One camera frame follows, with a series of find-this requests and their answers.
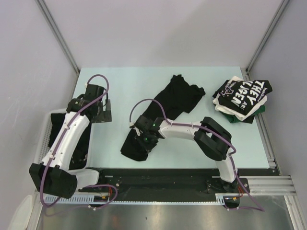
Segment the white plastic laundry basket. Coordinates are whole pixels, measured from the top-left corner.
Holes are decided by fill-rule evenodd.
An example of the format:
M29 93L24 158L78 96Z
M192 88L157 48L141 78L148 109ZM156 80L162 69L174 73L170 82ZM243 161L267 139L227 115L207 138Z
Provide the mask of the white plastic laundry basket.
M49 148L49 135L52 129L50 115L52 113L65 114L65 118L52 147ZM98 178L98 171L87 168L90 156L87 157L87 163L84 168L69 170L69 164L76 145L89 124L90 120L85 115L78 115L76 112L66 113L65 109L53 110L47 113L44 118L34 163L47 165L48 161L51 160L49 169L59 166L60 170L70 175L75 175L77 178L83 177L86 181L96 180Z

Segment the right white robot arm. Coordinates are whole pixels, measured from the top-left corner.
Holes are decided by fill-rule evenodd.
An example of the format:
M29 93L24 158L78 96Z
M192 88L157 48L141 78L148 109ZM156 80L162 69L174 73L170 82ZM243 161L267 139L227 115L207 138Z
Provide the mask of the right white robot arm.
M135 139L145 153L151 152L159 139L179 138L196 142L202 152L216 162L220 176L218 188L226 192L238 188L237 168L230 159L232 136L212 118L178 123L161 117L152 121L141 115L136 122L130 123L130 128L136 131Z

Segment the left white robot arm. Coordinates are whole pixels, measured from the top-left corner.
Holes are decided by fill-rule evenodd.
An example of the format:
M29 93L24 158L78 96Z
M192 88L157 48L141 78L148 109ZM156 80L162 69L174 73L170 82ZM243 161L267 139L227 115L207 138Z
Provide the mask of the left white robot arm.
M98 171L83 167L70 170L69 165L80 137L90 124L103 112L102 98L108 88L87 84L85 94L72 99L59 133L41 163L32 163L30 176L42 194L71 198L76 190L90 186L102 191L106 180Z

